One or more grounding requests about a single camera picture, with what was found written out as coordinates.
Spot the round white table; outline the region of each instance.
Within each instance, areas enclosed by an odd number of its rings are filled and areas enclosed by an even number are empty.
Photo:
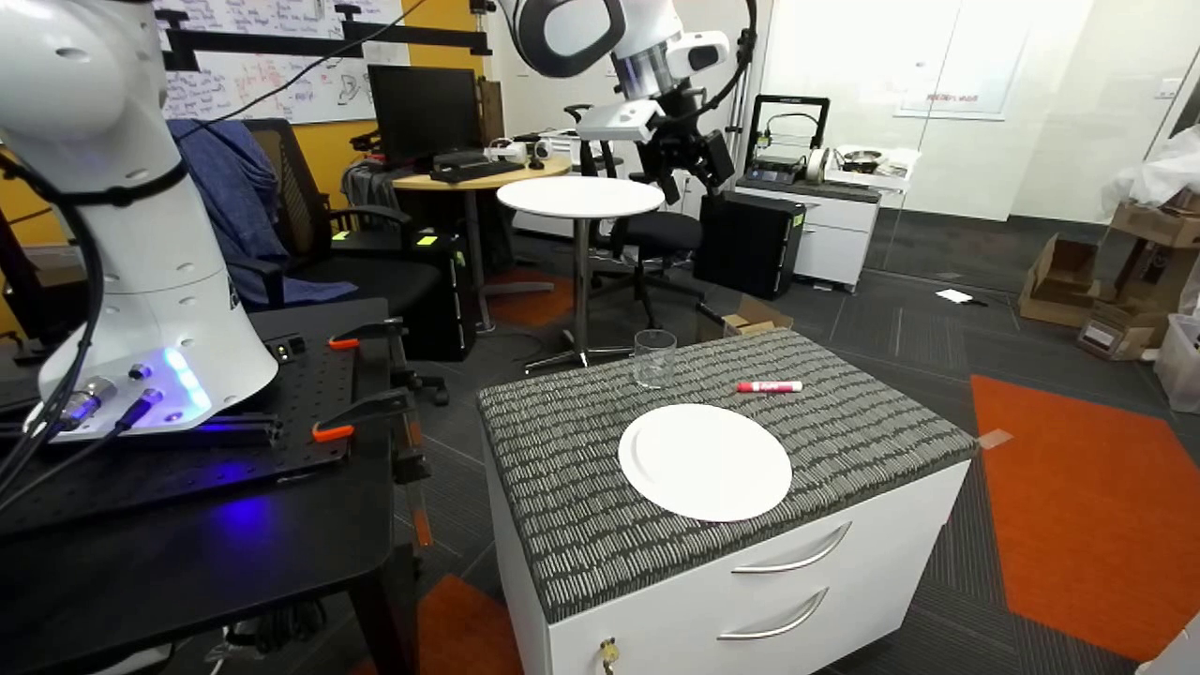
[[[594,349],[588,345],[588,284],[594,284],[594,247],[588,227],[603,219],[633,219],[666,207],[666,190],[652,183],[611,182],[611,175],[547,175],[547,182],[523,182],[501,189],[501,202],[526,214],[543,219],[569,219],[574,220],[574,334],[568,353],[547,362],[532,362],[526,369],[557,369],[557,364],[581,364],[588,369],[594,357],[627,357],[629,349]]]

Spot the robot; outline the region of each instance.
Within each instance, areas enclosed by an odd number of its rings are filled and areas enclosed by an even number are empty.
[[[711,189],[733,165],[699,135],[689,75],[733,58],[724,33],[686,33],[672,0],[502,0],[518,52],[569,78],[611,58],[627,104],[581,125],[639,140],[668,189],[689,169]],[[231,290],[202,199],[162,119],[166,75],[149,0],[0,0],[0,140],[56,202],[91,264],[96,314],[43,369],[28,435],[104,438],[193,430],[258,395],[277,364]]]

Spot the white plate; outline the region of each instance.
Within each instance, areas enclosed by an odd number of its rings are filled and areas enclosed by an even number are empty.
[[[759,519],[792,487],[792,462],[778,435],[713,404],[639,418],[624,430],[619,462],[648,502],[699,523]]]

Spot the drawer handle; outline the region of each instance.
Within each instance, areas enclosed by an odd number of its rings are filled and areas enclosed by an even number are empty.
[[[748,562],[748,565],[734,565],[734,573],[792,573],[792,572],[806,572],[806,565],[817,565],[822,560],[829,560],[852,533],[854,523],[832,530],[813,553],[813,554],[803,554],[803,560],[792,560],[792,562]]]
[[[817,615],[817,609],[827,605],[829,589],[817,589],[812,602],[801,605],[796,618],[787,618],[783,628],[771,628],[771,630],[724,630],[718,635],[718,642],[771,642],[779,635],[801,630],[806,618]]]

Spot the white cabinet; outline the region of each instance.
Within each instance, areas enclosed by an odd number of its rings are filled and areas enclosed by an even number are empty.
[[[792,275],[854,290],[879,219],[879,190],[868,189],[751,189],[742,195],[787,199],[806,207]]]
[[[619,644],[624,675],[817,672],[906,624],[963,474],[963,462],[951,465],[558,624],[543,618],[491,474],[496,554],[526,675],[596,675],[603,642]]]

